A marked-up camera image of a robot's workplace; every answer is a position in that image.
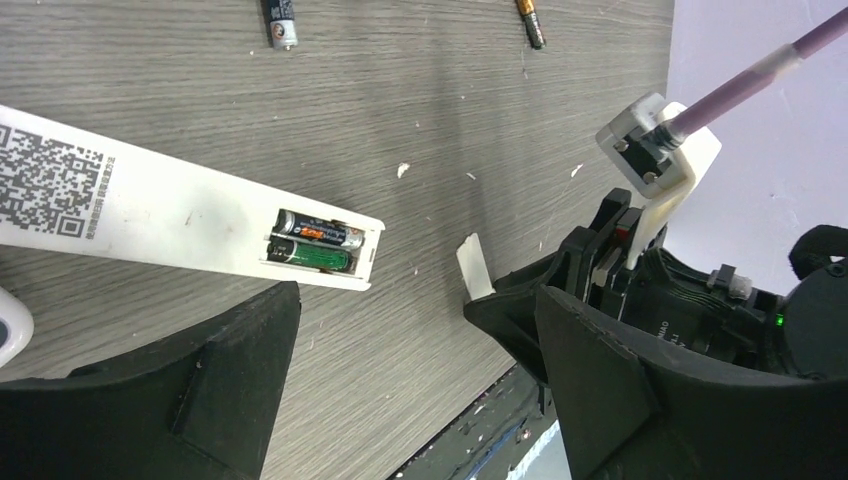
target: black and orange battery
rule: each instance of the black and orange battery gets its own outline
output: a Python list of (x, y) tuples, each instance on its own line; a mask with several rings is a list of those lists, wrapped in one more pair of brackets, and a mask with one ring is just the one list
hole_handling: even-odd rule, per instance
[(545, 36), (542, 34), (542, 26), (539, 24), (539, 16), (536, 15), (536, 6), (533, 4), (533, 0), (515, 0), (515, 3), (518, 5), (518, 13), (521, 14), (521, 19), (524, 21), (530, 46), (536, 50), (543, 49), (545, 47)]

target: white device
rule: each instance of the white device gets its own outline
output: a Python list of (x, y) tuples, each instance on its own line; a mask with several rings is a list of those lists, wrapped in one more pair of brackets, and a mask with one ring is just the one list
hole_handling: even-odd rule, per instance
[(636, 268), (639, 256), (668, 223), (677, 207), (695, 190), (721, 150), (721, 142), (707, 128), (691, 134), (663, 162), (660, 175), (640, 175), (622, 153), (630, 148), (626, 137), (631, 132), (647, 133), (670, 120), (686, 107), (666, 101), (658, 93), (649, 93), (602, 128), (595, 140), (601, 150), (625, 178), (648, 199), (627, 253), (625, 266)]
[[(268, 261), (281, 209), (361, 230), (347, 273)], [(0, 106), (0, 243), (349, 290), (383, 222)]]
[(0, 367), (27, 346), (32, 330), (32, 315), (26, 306), (0, 288)]

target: white wall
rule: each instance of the white wall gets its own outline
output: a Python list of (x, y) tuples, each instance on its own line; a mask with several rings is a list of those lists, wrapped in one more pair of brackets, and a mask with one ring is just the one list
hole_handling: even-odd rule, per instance
[[(691, 105), (845, 6), (678, 0), (668, 98)], [(722, 151), (672, 218), (665, 246), (700, 270), (727, 263), (758, 288), (788, 293), (795, 240), (821, 223), (848, 226), (848, 37), (710, 128)]]

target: white remote control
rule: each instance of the white remote control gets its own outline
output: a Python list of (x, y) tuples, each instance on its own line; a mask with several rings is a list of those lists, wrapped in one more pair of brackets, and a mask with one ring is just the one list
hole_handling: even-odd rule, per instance
[(32, 329), (32, 315), (26, 306), (0, 288), (0, 367), (27, 346)]

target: qr code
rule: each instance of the qr code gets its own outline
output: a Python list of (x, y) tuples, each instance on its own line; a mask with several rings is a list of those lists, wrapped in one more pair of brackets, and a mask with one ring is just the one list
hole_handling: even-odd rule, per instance
[(103, 154), (0, 125), (0, 223), (80, 238)]

